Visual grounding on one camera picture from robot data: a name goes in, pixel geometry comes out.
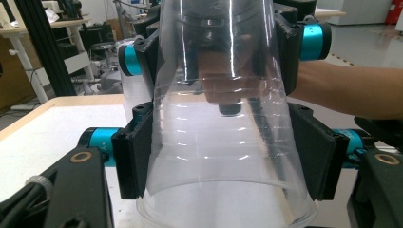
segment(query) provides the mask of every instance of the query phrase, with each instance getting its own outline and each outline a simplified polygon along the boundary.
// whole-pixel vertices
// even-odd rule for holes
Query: wall
[[[130,0],[122,0],[122,2],[130,4]],[[89,13],[89,17],[92,19],[91,23],[93,24],[118,18],[115,3],[113,3],[112,0],[81,0],[81,4],[83,5],[82,13]],[[122,5],[122,7],[132,16],[139,13],[139,11],[135,8],[131,8],[126,5]]]

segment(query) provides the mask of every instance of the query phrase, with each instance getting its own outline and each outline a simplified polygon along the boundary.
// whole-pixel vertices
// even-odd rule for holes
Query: person's arm
[[[368,119],[403,119],[403,68],[300,63],[290,97]]]

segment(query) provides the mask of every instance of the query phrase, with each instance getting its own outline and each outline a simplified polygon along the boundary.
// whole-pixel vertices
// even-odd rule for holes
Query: cardboard box
[[[36,97],[18,56],[11,56],[9,49],[13,49],[11,41],[0,37],[0,63],[3,66],[3,76],[0,77],[0,113]]]
[[[119,23],[119,19],[116,18],[116,19],[106,20],[106,23],[112,27],[115,41],[120,41],[120,40],[124,39],[122,30],[121,30],[121,24]],[[129,22],[125,21],[125,27],[126,27],[128,35],[134,33],[134,28]]]

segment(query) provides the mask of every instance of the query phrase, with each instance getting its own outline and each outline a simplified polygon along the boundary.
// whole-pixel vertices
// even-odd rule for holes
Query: transparent plastic cylinder
[[[304,227],[315,217],[272,2],[163,2],[144,227]]]
[[[116,49],[119,51],[121,46],[133,46],[134,42],[137,39],[140,38],[135,37],[118,41],[115,44]],[[135,65],[133,67],[135,67],[136,68],[135,70],[138,72],[135,75],[125,75],[125,73],[119,66],[119,71],[121,72],[122,88],[125,96],[125,102],[124,102],[125,116],[128,122],[130,122],[131,119],[133,119],[132,114],[133,107],[151,101],[151,97],[145,85],[139,63],[137,62],[137,65],[133,63],[133,65]]]

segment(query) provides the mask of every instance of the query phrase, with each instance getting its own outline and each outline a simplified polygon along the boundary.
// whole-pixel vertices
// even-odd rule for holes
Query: red fire extinguisher
[[[385,23],[388,25],[396,24],[403,10],[403,0],[393,0],[386,16]]]

